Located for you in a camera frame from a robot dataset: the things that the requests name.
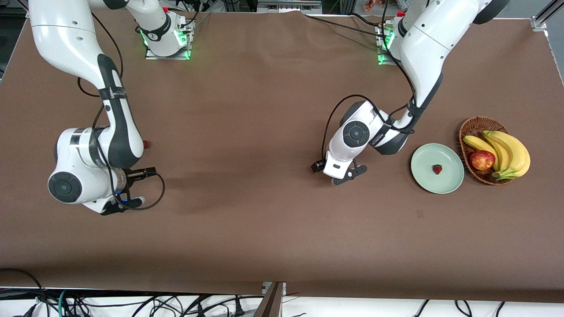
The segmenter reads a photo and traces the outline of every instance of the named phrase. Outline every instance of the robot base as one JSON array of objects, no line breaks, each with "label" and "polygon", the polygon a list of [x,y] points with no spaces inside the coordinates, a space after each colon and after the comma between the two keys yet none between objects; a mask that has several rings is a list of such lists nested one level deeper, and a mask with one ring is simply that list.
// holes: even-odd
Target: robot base
[{"label": "robot base", "polygon": [[[181,23],[186,22],[184,16],[180,16]],[[186,46],[182,47],[176,54],[170,56],[158,56],[154,54],[148,47],[145,52],[145,59],[161,59],[161,60],[189,60],[192,55],[192,42],[194,41],[194,27],[196,26],[196,21],[190,22],[186,25],[183,31],[186,34],[179,34],[178,38],[181,41],[186,42]]]}]

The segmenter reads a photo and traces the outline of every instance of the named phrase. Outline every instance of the light green plate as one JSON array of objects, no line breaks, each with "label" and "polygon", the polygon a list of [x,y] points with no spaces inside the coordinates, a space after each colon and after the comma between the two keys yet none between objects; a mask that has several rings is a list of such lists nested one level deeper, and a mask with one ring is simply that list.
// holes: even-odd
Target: light green plate
[{"label": "light green plate", "polygon": [[[439,175],[433,172],[435,164],[443,166]],[[453,192],[464,179],[459,156],[450,147],[438,143],[425,144],[415,151],[411,157],[411,173],[421,187],[432,193]]]}]

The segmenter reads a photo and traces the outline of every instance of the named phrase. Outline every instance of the brown paper tablecloth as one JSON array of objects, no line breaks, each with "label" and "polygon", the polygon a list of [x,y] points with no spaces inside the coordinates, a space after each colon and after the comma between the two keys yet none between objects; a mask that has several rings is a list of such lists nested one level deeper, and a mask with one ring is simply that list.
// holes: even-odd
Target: brown paper tablecloth
[{"label": "brown paper tablecloth", "polygon": [[[90,126],[100,102],[39,56],[28,23],[0,85],[2,267],[48,287],[257,293],[281,280],[304,296],[564,301],[564,89],[527,20],[473,25],[403,150],[367,148],[358,161],[368,172],[335,187],[310,170],[334,105],[360,93],[389,112],[411,95],[396,67],[378,65],[372,36],[298,12],[212,14],[190,61],[148,61],[127,12],[98,15],[153,143],[136,168],[156,166],[165,197],[108,217],[50,197],[53,144],[66,128]],[[499,187],[465,177],[448,195],[420,188],[414,150],[456,149],[460,124],[478,115],[528,146],[528,174]],[[160,184],[132,191],[150,202]],[[29,281],[4,274],[0,284]]]}]

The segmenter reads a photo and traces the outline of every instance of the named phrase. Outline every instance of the bunch of bananas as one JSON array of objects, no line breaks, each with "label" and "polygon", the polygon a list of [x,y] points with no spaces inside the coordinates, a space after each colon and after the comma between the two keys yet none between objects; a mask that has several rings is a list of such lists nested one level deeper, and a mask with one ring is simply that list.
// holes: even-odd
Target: bunch of bananas
[{"label": "bunch of bananas", "polygon": [[464,137],[464,142],[478,151],[488,151],[495,156],[492,174],[496,180],[515,179],[525,175],[531,166],[527,148],[517,138],[501,131],[484,131],[484,142],[473,135]]}]

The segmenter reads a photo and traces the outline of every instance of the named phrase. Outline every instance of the apple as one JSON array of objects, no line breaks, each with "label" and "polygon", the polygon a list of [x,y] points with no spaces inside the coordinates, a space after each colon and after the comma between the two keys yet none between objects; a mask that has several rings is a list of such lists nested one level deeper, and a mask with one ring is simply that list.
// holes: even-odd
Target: apple
[{"label": "apple", "polygon": [[495,163],[495,155],[488,151],[476,151],[470,155],[470,163],[477,170],[487,170]]}]

